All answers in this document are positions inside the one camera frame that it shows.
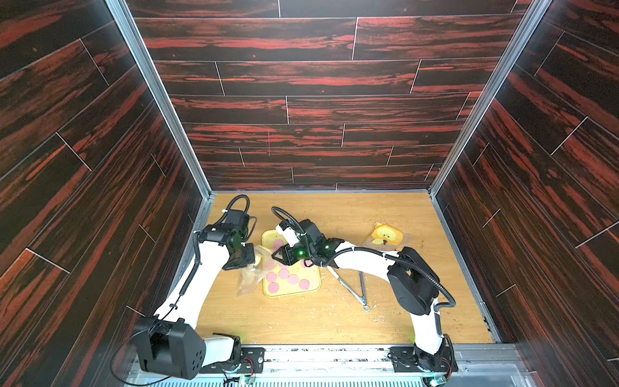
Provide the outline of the clear resealable bag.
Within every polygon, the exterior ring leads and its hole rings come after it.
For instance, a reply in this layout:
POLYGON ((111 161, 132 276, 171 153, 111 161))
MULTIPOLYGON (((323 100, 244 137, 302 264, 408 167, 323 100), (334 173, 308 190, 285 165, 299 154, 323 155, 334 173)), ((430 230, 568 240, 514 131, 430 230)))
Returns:
POLYGON ((241 269, 240 281, 237 290, 238 296, 246 296, 253 293, 258 285, 264 280, 270 271, 264 269, 264 264, 272 259, 272 251, 261 245, 254 247, 256 263, 241 269))

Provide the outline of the metal tongs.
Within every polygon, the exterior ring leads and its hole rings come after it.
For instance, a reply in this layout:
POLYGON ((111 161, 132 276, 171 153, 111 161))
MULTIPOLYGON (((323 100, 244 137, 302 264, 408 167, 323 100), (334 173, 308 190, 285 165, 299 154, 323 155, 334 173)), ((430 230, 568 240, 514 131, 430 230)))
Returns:
POLYGON ((362 272, 359 272, 361 294, 358 294, 348 283, 345 282, 345 280, 342 279, 342 277, 340 277, 340 275, 335 271, 334 268, 328 266, 327 269, 339 281, 339 283, 358 301, 358 303, 362 305, 364 312, 369 313, 371 308, 368 305, 364 274, 362 272))

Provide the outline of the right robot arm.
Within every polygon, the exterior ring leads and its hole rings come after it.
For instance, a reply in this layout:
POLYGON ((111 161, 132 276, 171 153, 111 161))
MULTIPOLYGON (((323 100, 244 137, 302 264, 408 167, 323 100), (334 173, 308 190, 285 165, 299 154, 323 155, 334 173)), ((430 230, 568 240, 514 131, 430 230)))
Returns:
POLYGON ((272 208, 272 213, 280 219, 276 230, 286 241, 272 259, 286 265, 301 262, 331 272, 351 269, 387 281, 414 325, 414 366, 445 375, 456 370, 451 338, 443 334, 440 321, 441 309, 454 308, 456 300, 415 249, 386 252, 339 238, 328 239, 309 219, 299 222, 278 206, 272 208))

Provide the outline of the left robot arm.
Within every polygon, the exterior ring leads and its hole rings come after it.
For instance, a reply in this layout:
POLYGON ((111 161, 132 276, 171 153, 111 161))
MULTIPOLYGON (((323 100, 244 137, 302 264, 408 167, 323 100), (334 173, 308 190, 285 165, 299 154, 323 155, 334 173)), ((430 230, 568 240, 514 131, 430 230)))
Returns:
POLYGON ((135 324, 130 341, 141 370, 191 380, 200 373, 244 369, 240 337, 214 334, 204 339, 196 331, 202 305, 219 273, 256 262, 248 241, 256 220, 247 207, 234 209, 239 200, 250 201, 245 194, 235 196, 217 221, 194 232, 192 266, 153 316, 135 324))

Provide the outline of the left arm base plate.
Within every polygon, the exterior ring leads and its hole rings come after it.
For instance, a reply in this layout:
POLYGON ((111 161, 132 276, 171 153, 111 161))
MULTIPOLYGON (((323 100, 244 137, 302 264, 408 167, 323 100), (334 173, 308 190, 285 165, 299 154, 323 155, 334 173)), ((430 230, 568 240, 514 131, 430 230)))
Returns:
POLYGON ((265 348, 242 347, 227 361, 207 364, 199 374, 260 374, 264 369, 265 348))

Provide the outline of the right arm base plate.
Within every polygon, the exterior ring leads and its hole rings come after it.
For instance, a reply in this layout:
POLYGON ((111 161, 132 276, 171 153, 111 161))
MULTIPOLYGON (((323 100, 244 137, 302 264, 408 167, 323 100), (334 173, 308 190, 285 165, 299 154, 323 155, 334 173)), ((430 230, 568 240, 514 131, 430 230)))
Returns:
POLYGON ((443 344, 434 355, 424 352, 417 346, 394 346, 387 355, 394 372, 457 372, 455 353, 452 347, 443 344))

